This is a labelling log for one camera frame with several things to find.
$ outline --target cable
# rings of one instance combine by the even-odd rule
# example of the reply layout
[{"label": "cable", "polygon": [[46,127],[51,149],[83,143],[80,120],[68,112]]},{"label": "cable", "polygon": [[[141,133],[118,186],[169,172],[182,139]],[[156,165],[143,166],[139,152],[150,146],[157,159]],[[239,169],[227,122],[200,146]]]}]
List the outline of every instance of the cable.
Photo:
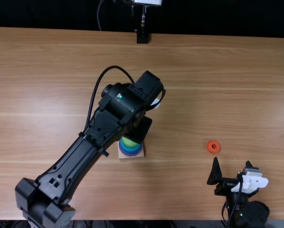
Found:
[{"label": "cable", "polygon": [[89,226],[87,225],[87,222],[84,220],[84,223],[85,223],[85,225],[86,225],[86,228],[89,228]]},{"label": "cable", "polygon": [[100,0],[99,5],[98,5],[98,9],[96,10],[96,19],[98,21],[98,26],[99,26],[100,31],[102,31],[102,29],[101,29],[101,25],[100,25],[99,12],[100,12],[100,8],[101,8],[103,1],[104,0]]},{"label": "cable", "polygon": [[228,221],[227,221],[227,228],[229,228],[230,221],[232,220],[232,217],[233,217],[233,214],[234,214],[236,205],[237,205],[237,203],[238,203],[238,200],[239,200],[239,197],[240,197],[240,194],[241,194],[241,191],[242,191],[242,185],[243,185],[243,180],[242,180],[242,178],[240,178],[239,192],[238,192],[238,195],[237,195],[237,197],[236,197],[236,200],[235,200],[235,203],[234,203],[234,206],[233,206],[231,215],[230,215],[230,217],[228,218]]},{"label": "cable", "polygon": [[226,206],[227,206],[227,202],[225,201],[224,204],[223,204],[222,210],[221,210],[221,215],[222,215],[222,218],[223,218],[223,221],[221,221],[221,223],[224,227],[227,227],[227,222],[224,219],[224,210],[225,210]]},{"label": "cable", "polygon": [[171,220],[170,222],[171,222],[171,224],[172,224],[175,228],[177,228],[177,226],[176,226],[176,224],[174,223],[173,220]]},{"label": "cable", "polygon": [[95,88],[94,88],[94,91],[93,91],[93,94],[91,95],[91,100],[90,100],[90,104],[89,104],[89,110],[88,110],[88,115],[87,115],[87,119],[86,119],[86,124],[85,124],[85,129],[87,128],[88,124],[89,124],[89,121],[90,121],[90,117],[91,117],[91,111],[93,109],[93,106],[94,106],[94,101],[95,101],[95,94],[96,94],[96,91],[99,87],[99,84],[100,84],[100,81],[101,79],[103,78],[103,76],[107,73],[107,71],[111,70],[111,69],[118,69],[118,70],[121,70],[124,74],[126,74],[126,76],[129,78],[129,80],[131,81],[131,83],[134,84],[134,80],[133,78],[126,72],[126,70],[124,70],[123,68],[119,67],[119,66],[110,66],[108,68],[106,68],[102,74],[100,74],[97,82],[95,83]]},{"label": "cable", "polygon": [[226,224],[224,223],[224,221],[220,220],[220,222],[222,223],[222,225],[223,225],[224,227],[227,227]]}]

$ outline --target black cable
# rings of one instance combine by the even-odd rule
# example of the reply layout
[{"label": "black cable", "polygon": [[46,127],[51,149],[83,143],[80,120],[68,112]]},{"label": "black cable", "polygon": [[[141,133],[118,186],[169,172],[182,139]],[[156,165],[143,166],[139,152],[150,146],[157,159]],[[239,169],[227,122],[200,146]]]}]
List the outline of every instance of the black cable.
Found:
[{"label": "black cable", "polygon": [[157,103],[151,105],[151,106],[147,109],[147,111],[149,111],[149,110],[151,110],[151,109],[154,109],[158,104],[160,104],[160,102],[162,101],[163,97],[165,96],[165,92],[166,92],[166,90],[165,90],[165,89],[162,89],[162,94],[161,94],[160,100],[159,100]]},{"label": "black cable", "polygon": [[118,70],[121,70],[124,74],[126,74],[126,76],[129,78],[129,80],[131,81],[131,83],[134,84],[134,80],[133,78],[121,67],[119,66],[110,66],[108,68],[106,68],[102,74],[100,74],[97,82],[95,83],[95,88],[94,88],[94,91],[93,91],[93,94],[91,95],[91,100],[90,100],[90,104],[89,104],[89,109],[88,109],[88,115],[87,115],[87,119],[86,119],[86,124],[85,124],[85,129],[86,127],[88,126],[89,124],[89,121],[90,121],[90,117],[91,117],[91,111],[93,109],[93,106],[94,106],[94,101],[95,101],[95,94],[96,94],[96,91],[99,87],[99,84],[100,84],[100,81],[101,79],[103,78],[103,76],[107,73],[107,71],[111,70],[111,69],[118,69]]},{"label": "black cable", "polygon": [[87,225],[87,222],[84,220],[84,223],[85,223],[85,225],[86,225],[86,228],[89,228],[89,226]]},{"label": "black cable", "polygon": [[224,227],[227,227],[226,224],[224,223],[224,221],[220,220],[220,222],[222,223],[222,225],[223,225]]},{"label": "black cable", "polygon": [[102,31],[102,28],[101,28],[101,25],[100,25],[100,16],[99,16],[99,14],[100,14],[100,8],[101,8],[101,5],[102,5],[103,1],[104,0],[100,0],[98,8],[96,10],[96,20],[98,22],[98,27],[99,27],[100,31]]},{"label": "black cable", "polygon": [[175,228],[177,228],[177,226],[176,226],[176,224],[174,223],[173,220],[171,220],[170,222],[171,222],[171,224],[172,224]]},{"label": "black cable", "polygon": [[239,200],[239,197],[240,197],[240,194],[241,194],[241,191],[242,191],[242,185],[243,185],[243,180],[242,180],[242,177],[241,177],[241,178],[240,178],[239,192],[238,192],[238,195],[237,195],[237,197],[236,197],[236,200],[235,200],[235,203],[234,203],[234,206],[233,206],[231,215],[230,215],[230,217],[228,218],[228,221],[227,221],[227,228],[229,228],[230,221],[232,220],[232,217],[233,217],[233,215],[234,215],[234,211],[235,211],[236,205],[237,205],[237,203],[238,203],[238,200]]},{"label": "black cable", "polygon": [[224,210],[225,210],[226,206],[227,206],[227,202],[225,201],[224,204],[223,204],[222,210],[221,210],[221,215],[222,215],[222,218],[223,218],[223,221],[221,221],[221,223],[223,224],[224,227],[227,227],[227,222],[224,219]]}]

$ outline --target black wall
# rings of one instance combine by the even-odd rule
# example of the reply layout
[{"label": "black wall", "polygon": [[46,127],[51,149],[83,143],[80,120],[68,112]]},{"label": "black wall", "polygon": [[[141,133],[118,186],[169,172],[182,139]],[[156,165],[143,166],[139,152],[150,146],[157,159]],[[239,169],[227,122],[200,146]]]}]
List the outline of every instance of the black wall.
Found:
[{"label": "black wall", "polygon": [[[0,0],[0,26],[98,30],[99,0]],[[104,0],[103,30],[130,31],[141,20],[141,7],[122,0]],[[148,9],[152,33],[284,37],[284,1],[280,0],[163,0]]]}]

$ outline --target wood grain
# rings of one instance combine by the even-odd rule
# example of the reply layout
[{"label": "wood grain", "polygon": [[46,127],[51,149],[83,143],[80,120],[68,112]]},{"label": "wood grain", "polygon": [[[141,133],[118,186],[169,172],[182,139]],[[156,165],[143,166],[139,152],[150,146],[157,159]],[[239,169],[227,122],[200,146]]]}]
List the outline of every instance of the wood grain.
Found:
[{"label": "wood grain", "polygon": [[[85,124],[91,92],[110,65],[145,70],[167,89],[146,156],[120,161],[116,145],[79,185],[75,219],[221,219],[223,197],[206,185],[222,149],[223,175],[245,161],[269,179],[255,195],[284,219],[284,39],[0,28],[0,219],[21,219],[14,187],[35,179]],[[99,91],[126,77],[113,70]]]}]

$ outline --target red ring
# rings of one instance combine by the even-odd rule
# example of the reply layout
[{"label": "red ring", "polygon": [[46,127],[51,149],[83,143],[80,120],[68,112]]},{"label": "red ring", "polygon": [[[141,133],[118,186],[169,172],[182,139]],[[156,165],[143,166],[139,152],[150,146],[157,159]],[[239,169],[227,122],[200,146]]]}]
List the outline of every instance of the red ring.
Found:
[{"label": "red ring", "polygon": [[218,153],[220,151],[220,144],[217,141],[209,141],[207,145],[208,152]]}]

